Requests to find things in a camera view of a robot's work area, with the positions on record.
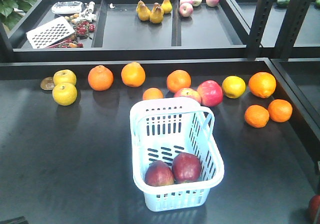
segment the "yellow pear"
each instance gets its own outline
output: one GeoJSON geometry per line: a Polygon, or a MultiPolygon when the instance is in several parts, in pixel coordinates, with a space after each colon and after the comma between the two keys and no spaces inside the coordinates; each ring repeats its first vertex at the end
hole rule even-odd
{"type": "Polygon", "coordinates": [[[141,21],[147,21],[150,18],[151,11],[145,4],[140,4],[138,17],[141,21]]]}
{"type": "Polygon", "coordinates": [[[141,4],[145,4],[142,0],[139,0],[138,4],[136,5],[136,12],[138,13],[139,12],[139,8],[140,8],[140,5],[141,4]]]}
{"type": "Polygon", "coordinates": [[[172,10],[172,4],[171,4],[170,0],[163,0],[161,7],[162,7],[164,13],[170,13],[172,10]]]}
{"type": "Polygon", "coordinates": [[[162,20],[164,19],[163,17],[164,15],[162,13],[162,8],[161,6],[158,6],[155,8],[154,11],[153,10],[151,11],[149,20],[151,23],[161,23],[162,20]]]}
{"type": "Polygon", "coordinates": [[[161,7],[161,5],[159,4],[159,3],[154,3],[154,5],[153,5],[153,8],[152,8],[152,10],[151,10],[151,12],[153,11],[155,11],[155,9],[157,8],[157,7],[160,7],[160,9],[161,9],[161,13],[162,13],[162,15],[164,15],[164,13],[165,13],[165,11],[163,10],[163,8],[161,7]]]}

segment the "orange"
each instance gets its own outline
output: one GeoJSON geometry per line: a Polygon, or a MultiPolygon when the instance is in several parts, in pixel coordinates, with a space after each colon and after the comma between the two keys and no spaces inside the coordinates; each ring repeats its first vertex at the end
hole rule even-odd
{"type": "Polygon", "coordinates": [[[166,86],[172,93],[178,92],[182,88],[190,88],[191,77],[188,72],[178,69],[168,75],[166,86]]]}
{"type": "Polygon", "coordinates": [[[276,89],[276,79],[270,73],[258,72],[249,79],[248,86],[253,95],[269,98],[276,89]]]}
{"type": "Polygon", "coordinates": [[[136,88],[145,82],[146,73],[139,63],[132,62],[123,67],[121,78],[126,86],[136,88]]]}
{"type": "Polygon", "coordinates": [[[244,119],[255,128],[263,128],[269,121],[269,112],[260,105],[251,105],[245,111],[244,119]]]}
{"type": "Polygon", "coordinates": [[[95,91],[105,91],[109,89],[114,82],[114,75],[110,69],[103,65],[92,68],[88,75],[90,87],[95,91]]]}
{"type": "Polygon", "coordinates": [[[279,123],[288,121],[292,115],[292,106],[288,101],[275,99],[268,106],[270,118],[279,123]]]}
{"type": "Polygon", "coordinates": [[[158,88],[149,88],[144,92],[142,96],[143,100],[158,99],[158,98],[164,98],[164,94],[158,88]]]}

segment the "cheese grater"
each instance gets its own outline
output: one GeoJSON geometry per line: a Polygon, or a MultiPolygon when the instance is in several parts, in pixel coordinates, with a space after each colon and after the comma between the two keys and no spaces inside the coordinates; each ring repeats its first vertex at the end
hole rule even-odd
{"type": "Polygon", "coordinates": [[[75,32],[64,17],[55,18],[26,33],[32,48],[46,48],[75,32]]]}

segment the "tray compartment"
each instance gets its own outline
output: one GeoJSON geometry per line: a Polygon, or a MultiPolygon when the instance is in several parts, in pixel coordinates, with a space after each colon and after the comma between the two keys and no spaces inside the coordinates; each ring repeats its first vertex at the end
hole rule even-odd
{"type": "MultiPolygon", "coordinates": [[[[319,46],[320,44],[320,32],[315,27],[320,22],[320,9],[315,7],[315,0],[310,4],[308,12],[305,16],[304,22],[301,26],[301,30],[296,39],[295,46],[319,46]]],[[[248,27],[251,27],[257,0],[232,0],[235,7],[240,12],[248,27]]],[[[282,21],[286,14],[286,8],[279,8],[275,3],[269,14],[267,25],[265,27],[261,44],[263,47],[274,47],[282,21]]]]}
{"type": "Polygon", "coordinates": [[[320,127],[320,59],[272,61],[320,127]]]}
{"type": "MultiPolygon", "coordinates": [[[[12,43],[13,48],[18,49],[32,49],[31,44],[27,40],[26,32],[35,29],[49,21],[58,18],[59,15],[52,13],[51,7],[58,1],[70,1],[70,0],[39,0],[30,11],[29,15],[26,14],[24,18],[21,19],[20,23],[17,24],[17,27],[12,30],[11,35],[9,37],[10,42],[12,43]]],[[[96,39],[96,32],[98,28],[101,26],[99,25],[99,16],[100,16],[100,9],[104,7],[104,4],[101,3],[102,0],[77,0],[83,3],[89,3],[90,1],[95,2],[94,12],[97,16],[97,20],[94,22],[96,25],[96,31],[91,34],[91,39],[81,39],[84,47],[99,47],[100,42],[98,41],[95,44],[96,39]]]]}
{"type": "Polygon", "coordinates": [[[0,65],[3,219],[19,212],[34,224],[42,223],[43,217],[52,223],[62,219],[101,223],[106,218],[111,224],[150,223],[150,219],[160,224],[168,218],[171,223],[254,223],[257,217],[262,223],[309,223],[305,210],[319,184],[314,170],[319,128],[310,126],[313,120],[268,59],[140,63],[147,79],[139,88],[126,87],[120,79],[126,61],[0,65]],[[97,64],[115,76],[106,92],[92,91],[86,79],[97,64]],[[44,77],[65,68],[76,73],[79,95],[75,104],[61,107],[39,86],[44,77]],[[166,76],[176,69],[191,74],[193,88],[207,79],[221,83],[229,75],[239,75],[247,83],[258,71],[273,73],[277,88],[268,99],[251,95],[247,88],[241,98],[224,98],[212,109],[213,135],[225,164],[223,181],[211,190],[204,206],[156,215],[145,207],[132,179],[129,111],[149,87],[172,96],[167,93],[166,76]],[[244,122],[248,106],[266,107],[275,98],[293,104],[290,122],[269,121],[263,129],[244,122]]]}
{"type": "MultiPolygon", "coordinates": [[[[182,19],[178,1],[171,0],[173,10],[161,24],[139,20],[135,11],[139,0],[79,0],[94,1],[97,8],[97,29],[93,40],[83,39],[82,49],[35,50],[25,33],[50,20],[55,15],[51,6],[58,1],[39,0],[9,35],[16,61],[105,61],[130,59],[180,59],[244,57],[249,28],[230,0],[220,0],[209,8],[203,2],[195,8],[192,18],[182,19]]],[[[144,0],[152,8],[163,0],[144,0]]]]}

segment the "shopping basket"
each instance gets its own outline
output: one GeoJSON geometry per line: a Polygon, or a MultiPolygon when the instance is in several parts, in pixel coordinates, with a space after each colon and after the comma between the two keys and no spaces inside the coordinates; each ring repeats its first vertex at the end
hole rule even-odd
{"type": "Polygon", "coordinates": [[[224,163],[213,137],[214,114],[188,97],[145,100],[130,110],[132,170],[146,206],[166,211],[202,205],[224,177],[224,163]],[[195,154],[202,170],[197,182],[152,187],[145,183],[150,163],[169,166],[180,152],[195,154]]]}

